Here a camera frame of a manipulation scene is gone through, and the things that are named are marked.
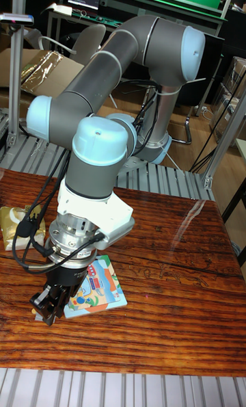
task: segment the wooden table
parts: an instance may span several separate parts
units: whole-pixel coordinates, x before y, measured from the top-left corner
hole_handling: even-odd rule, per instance
[[[1,206],[31,204],[45,178],[2,170]],[[245,376],[246,286],[214,202],[115,189],[132,232],[107,249],[128,305],[52,327],[26,274],[0,242],[0,366],[120,373]],[[55,218],[56,199],[46,215]],[[29,259],[37,259],[29,251]]]

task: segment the colorful children's book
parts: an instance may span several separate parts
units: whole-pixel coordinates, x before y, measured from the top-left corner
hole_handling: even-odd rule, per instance
[[[66,317],[82,316],[127,305],[126,298],[107,255],[96,257],[75,297],[64,308]]]

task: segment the white label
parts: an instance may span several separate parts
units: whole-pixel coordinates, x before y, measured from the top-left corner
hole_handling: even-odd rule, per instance
[[[87,249],[82,249],[82,251],[80,251],[78,253],[78,258],[86,258],[89,257],[91,255],[92,251],[91,250],[87,250]]]

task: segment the black cable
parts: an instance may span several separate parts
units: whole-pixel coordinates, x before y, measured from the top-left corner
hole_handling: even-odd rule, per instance
[[[67,150],[64,149],[63,152],[62,152],[62,154],[61,154],[61,156],[59,157],[57,163],[55,164],[55,167],[53,168],[52,172],[49,174],[48,179],[46,180],[45,184],[44,184],[43,187],[41,188],[41,190],[40,190],[39,194],[37,195],[36,199],[34,200],[32,206],[29,208],[28,212],[26,213],[24,219],[27,219],[27,218],[30,216],[32,210],[33,210],[33,209],[35,208],[35,206],[37,205],[37,203],[38,203],[38,201],[39,201],[41,195],[43,194],[44,190],[46,189],[46,187],[47,187],[48,184],[50,183],[51,178],[53,177],[55,171],[58,169],[58,167],[59,167],[59,165],[60,165],[60,163],[61,163],[61,161],[62,161],[62,158],[64,157],[64,155],[66,154],[66,152],[67,152]]]
[[[147,89],[149,89],[149,90],[155,89],[155,86],[147,86]],[[140,89],[127,91],[127,92],[120,91],[120,93],[123,95],[128,95],[128,94],[134,94],[135,92],[141,92],[141,91],[146,91],[146,88],[141,87]]]
[[[43,199],[41,199],[38,203],[36,203],[36,207],[37,207],[38,205],[40,205],[41,203],[45,202],[47,199],[49,199],[50,195],[51,195],[51,193],[50,193],[50,194],[47,194],[47,196],[45,196],[45,197],[44,197]]]
[[[19,128],[27,136],[27,138],[29,138],[30,135],[28,134],[28,132],[24,129],[24,127],[20,123],[19,123]]]
[[[202,149],[201,149],[199,155],[197,156],[197,158],[196,158],[196,160],[194,161],[193,165],[192,165],[191,168],[189,169],[189,172],[192,172],[193,169],[194,169],[194,167],[195,167],[195,165],[200,163],[200,162],[197,162],[198,159],[200,158],[202,152],[203,152],[204,149],[206,148],[206,146],[207,146],[207,144],[208,144],[208,141],[210,140],[210,138],[211,138],[212,134],[214,133],[214,131],[215,131],[217,125],[219,124],[220,120],[222,119],[223,115],[225,114],[226,109],[229,107],[229,104],[231,103],[232,99],[234,98],[234,95],[236,94],[236,91],[238,90],[238,88],[239,88],[239,86],[240,86],[240,84],[241,84],[241,82],[242,82],[242,80],[243,80],[245,74],[246,74],[246,70],[245,70],[245,72],[243,73],[242,77],[240,78],[240,80],[239,80],[239,82],[238,82],[238,84],[237,84],[235,90],[233,91],[233,93],[232,93],[232,95],[231,95],[231,97],[230,97],[230,99],[229,99],[229,101],[228,101],[228,104],[225,106],[224,110],[222,111],[222,114],[220,115],[219,119],[216,121],[216,123],[215,123],[215,125],[214,125],[212,131],[210,132],[210,135],[208,136],[207,141],[205,142],[204,146],[202,147]]]
[[[78,249],[76,249],[72,253],[70,253],[70,255],[66,256],[66,258],[64,258],[59,263],[54,264],[53,266],[50,266],[47,269],[41,269],[38,272],[33,272],[32,271],[32,269],[36,267],[35,265],[31,265],[32,269],[29,269],[30,265],[26,264],[25,262],[20,261],[18,257],[17,257],[16,261],[21,267],[23,267],[23,269],[26,272],[28,272],[28,273],[30,273],[32,275],[41,275],[41,274],[49,273],[49,272],[52,272],[53,270],[57,269],[58,267],[60,267],[64,263],[66,263],[67,261],[69,261],[72,257],[75,257],[75,255],[77,255],[81,250],[85,249],[86,247],[90,246],[93,243],[96,243],[97,241],[102,240],[104,237],[105,237],[105,235],[103,233],[96,234],[90,240],[88,240],[86,243],[82,244]],[[14,239],[15,239],[15,242],[13,240],[13,248],[14,248],[13,255],[15,257],[16,251],[15,251],[14,243],[16,243],[16,236],[14,236]],[[30,243],[31,243],[31,241],[29,240],[29,242],[27,244],[27,247],[26,247],[26,250],[25,250],[25,253],[24,253],[25,257],[27,255],[27,251],[29,249]]]
[[[197,162],[196,165],[194,166],[194,168],[192,169],[192,172],[194,173],[194,172],[197,172],[198,170],[200,170],[204,166],[204,164],[207,162],[207,160],[209,160],[213,156],[215,150],[216,150],[216,147],[212,151],[210,151],[209,154],[204,156],[199,162]]]
[[[146,85],[146,86],[154,86],[157,87],[158,83],[155,82],[154,80],[148,80],[148,79],[129,79],[129,80],[124,80],[121,81],[117,88],[121,85],[124,85],[125,83],[129,83],[131,85]]]
[[[148,140],[150,139],[152,132],[154,130],[154,126],[157,122],[157,118],[158,118],[158,108],[159,108],[159,102],[160,102],[160,98],[161,96],[159,94],[157,94],[157,98],[156,98],[156,109],[155,109],[155,113],[154,113],[154,118],[153,118],[153,123],[152,126],[150,127],[149,131],[147,132],[145,139],[143,141],[143,144],[141,145],[140,148],[137,149],[137,151],[135,153],[133,153],[133,156],[138,155],[146,146],[146,144],[148,143]]]
[[[146,103],[141,107],[140,112],[137,114],[135,120],[133,121],[133,126],[136,127],[139,119],[145,114],[145,112],[152,106],[154,103],[155,94],[153,94],[150,99],[146,101]]]
[[[43,208],[41,209],[40,214],[38,215],[38,219],[35,220],[30,220],[29,216],[31,214],[31,212],[33,211],[33,209],[35,208],[35,206],[38,204],[38,201],[42,195],[42,193],[44,192],[44,190],[46,189],[47,185],[49,184],[52,176],[54,175],[56,169],[58,169],[58,166],[60,165],[62,158],[64,157],[64,155],[67,154],[66,158],[65,158],[65,163],[63,164],[61,170],[59,171],[59,175],[58,178],[55,182],[54,188],[52,190],[52,192],[47,196],[47,200],[46,203],[44,204]],[[51,171],[48,179],[46,180],[45,184],[43,185],[43,187],[41,188],[39,194],[37,195],[36,199],[34,200],[32,206],[29,208],[28,212],[26,212],[25,217],[23,218],[23,220],[19,223],[19,225],[17,226],[16,229],[16,233],[14,235],[13,238],[13,243],[12,243],[12,252],[14,255],[14,258],[16,260],[16,262],[21,265],[24,269],[27,269],[27,266],[25,265],[25,263],[23,261],[21,261],[16,253],[16,240],[17,237],[20,235],[21,237],[30,237],[29,243],[27,244],[26,247],[26,251],[23,255],[23,259],[25,260],[25,257],[27,255],[27,251],[30,247],[30,244],[33,243],[33,246],[40,252],[42,253],[42,255],[44,257],[48,256],[51,254],[51,251],[47,251],[45,250],[45,248],[43,248],[43,246],[41,246],[40,244],[38,244],[35,240],[34,240],[34,235],[36,234],[36,231],[39,228],[39,224],[42,220],[42,218],[44,217],[44,214],[46,212],[46,209],[52,199],[52,197],[54,196],[55,192],[57,191],[59,184],[61,182],[61,180],[63,179],[65,173],[66,173],[66,169],[68,166],[68,161],[70,158],[70,152],[63,150],[61,156],[59,157],[59,159],[57,160],[57,163],[55,164],[53,170]]]
[[[28,273],[30,273],[32,275],[41,275],[41,274],[46,274],[46,273],[52,272],[53,270],[57,269],[58,267],[60,267],[61,265],[63,265],[67,261],[69,261],[72,257],[75,257],[75,255],[77,255],[81,250],[85,249],[86,247],[90,246],[93,243],[96,243],[97,241],[100,241],[100,240],[104,239],[104,237],[105,237],[105,235],[103,233],[96,234],[90,240],[88,240],[86,243],[82,244],[78,249],[74,250],[74,252],[72,252],[70,255],[68,255],[66,258],[64,258],[62,261],[60,261],[57,264],[54,264],[51,267],[48,267],[47,269],[40,270],[39,272],[33,272],[32,270],[27,268],[27,271],[28,271]]]

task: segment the snack bag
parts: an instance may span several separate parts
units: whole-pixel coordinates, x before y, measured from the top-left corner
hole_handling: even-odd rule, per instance
[[[5,250],[12,250],[12,242],[14,235],[16,233],[16,228],[21,220],[24,218],[26,212],[30,206],[26,206],[25,209],[21,209],[18,207],[10,208],[10,207],[2,207],[0,208],[0,223],[1,223],[1,230],[3,233],[3,243]],[[38,215],[41,211],[40,205],[35,207],[31,212],[30,217],[33,217],[34,214]],[[44,219],[42,219],[40,223],[40,228],[37,230],[35,235],[35,240],[44,245],[44,237],[45,237],[45,223]],[[25,249],[27,247],[27,243],[29,238],[17,237],[16,240],[16,250]]]

